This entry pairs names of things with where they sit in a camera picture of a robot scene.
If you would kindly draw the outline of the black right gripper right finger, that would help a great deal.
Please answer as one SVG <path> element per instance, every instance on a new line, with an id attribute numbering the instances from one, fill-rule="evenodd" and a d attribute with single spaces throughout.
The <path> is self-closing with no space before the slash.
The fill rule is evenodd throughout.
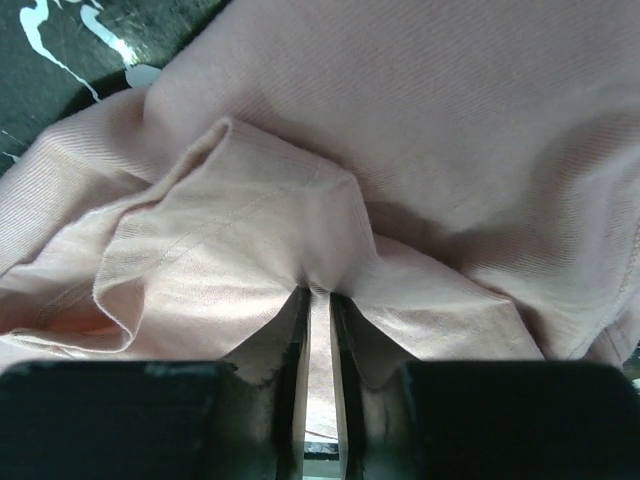
<path id="1" fill-rule="evenodd" d="M 330 299 L 346 479 L 635 479 L 639 397 L 583 361 L 421 361 Z"/>

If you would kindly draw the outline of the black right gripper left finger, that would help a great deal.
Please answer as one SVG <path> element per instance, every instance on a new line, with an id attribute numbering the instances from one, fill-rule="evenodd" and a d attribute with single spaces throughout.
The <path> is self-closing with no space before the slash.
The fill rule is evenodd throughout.
<path id="1" fill-rule="evenodd" d="M 310 293 L 216 361 L 30 361 L 1 376 L 5 479 L 299 479 Z"/>

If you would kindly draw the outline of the pink printed t-shirt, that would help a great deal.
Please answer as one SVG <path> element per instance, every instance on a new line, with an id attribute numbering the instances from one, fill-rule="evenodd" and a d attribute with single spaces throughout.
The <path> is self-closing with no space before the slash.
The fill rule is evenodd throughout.
<path id="1" fill-rule="evenodd" d="M 235 1 L 1 181 L 1 363 L 217 359 L 312 293 L 421 359 L 639 341 L 635 1 Z"/>

